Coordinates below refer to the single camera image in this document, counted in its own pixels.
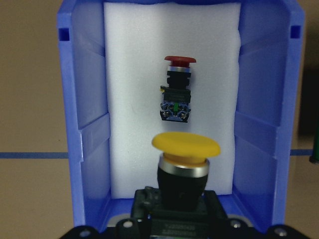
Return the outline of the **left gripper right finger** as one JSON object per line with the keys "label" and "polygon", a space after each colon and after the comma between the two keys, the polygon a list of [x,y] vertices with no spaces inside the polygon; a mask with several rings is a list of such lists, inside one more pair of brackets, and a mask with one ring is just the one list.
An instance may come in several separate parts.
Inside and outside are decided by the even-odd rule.
{"label": "left gripper right finger", "polygon": [[308,239],[302,232],[283,224],[268,227],[261,232],[254,227],[248,226],[240,219],[228,219],[225,222],[226,239]]}

